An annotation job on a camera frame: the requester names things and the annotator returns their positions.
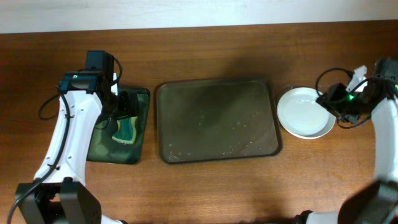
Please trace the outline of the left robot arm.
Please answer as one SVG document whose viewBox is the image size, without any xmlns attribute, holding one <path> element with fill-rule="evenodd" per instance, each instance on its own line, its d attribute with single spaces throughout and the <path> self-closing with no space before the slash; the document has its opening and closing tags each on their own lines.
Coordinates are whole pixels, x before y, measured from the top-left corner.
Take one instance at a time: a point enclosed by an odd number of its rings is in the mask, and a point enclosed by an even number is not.
<svg viewBox="0 0 398 224">
<path fill-rule="evenodd" d="M 85 67 L 67 72 L 57 86 L 59 111 L 50 146 L 30 183 L 17 186 L 8 215 L 20 210 L 26 223 L 116 223 L 103 215 L 100 202 L 86 188 L 85 167 L 94 129 L 115 120 L 111 137 L 122 144 L 136 141 L 139 102 L 118 91 L 119 60 L 104 50 L 90 50 Z"/>
</svg>

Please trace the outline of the green yellow sponge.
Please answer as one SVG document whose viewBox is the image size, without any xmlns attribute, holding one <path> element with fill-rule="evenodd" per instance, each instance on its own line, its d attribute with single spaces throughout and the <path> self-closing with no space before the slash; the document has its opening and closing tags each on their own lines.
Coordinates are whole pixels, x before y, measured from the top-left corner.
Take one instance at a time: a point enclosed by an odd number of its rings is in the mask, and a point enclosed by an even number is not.
<svg viewBox="0 0 398 224">
<path fill-rule="evenodd" d="M 133 144 L 136 141 L 137 117 L 117 120 L 118 130 L 112 135 L 112 139 L 123 144 Z"/>
</svg>

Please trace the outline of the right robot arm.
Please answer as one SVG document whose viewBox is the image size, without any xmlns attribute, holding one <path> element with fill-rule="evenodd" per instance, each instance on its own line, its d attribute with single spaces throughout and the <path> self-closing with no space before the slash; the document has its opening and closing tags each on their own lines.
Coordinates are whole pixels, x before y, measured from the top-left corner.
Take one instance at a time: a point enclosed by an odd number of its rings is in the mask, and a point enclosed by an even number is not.
<svg viewBox="0 0 398 224">
<path fill-rule="evenodd" d="M 348 85 L 337 83 L 316 102 L 354 129 L 370 121 L 375 135 L 374 172 L 369 185 L 347 198 L 335 212 L 303 211 L 292 220 L 312 223 L 397 223 L 397 59 L 380 58 L 370 77 L 344 71 Z"/>
</svg>

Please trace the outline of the pale green plate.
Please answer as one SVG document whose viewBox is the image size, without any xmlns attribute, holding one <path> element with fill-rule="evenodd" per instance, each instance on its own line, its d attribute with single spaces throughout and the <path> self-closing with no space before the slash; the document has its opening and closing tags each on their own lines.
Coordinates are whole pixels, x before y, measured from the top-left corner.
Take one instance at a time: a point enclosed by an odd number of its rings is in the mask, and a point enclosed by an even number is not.
<svg viewBox="0 0 398 224">
<path fill-rule="evenodd" d="M 277 103 L 282 127 L 302 139 L 317 139 L 328 134 L 336 118 L 316 102 L 318 97 L 317 91 L 308 87 L 286 91 Z"/>
</svg>

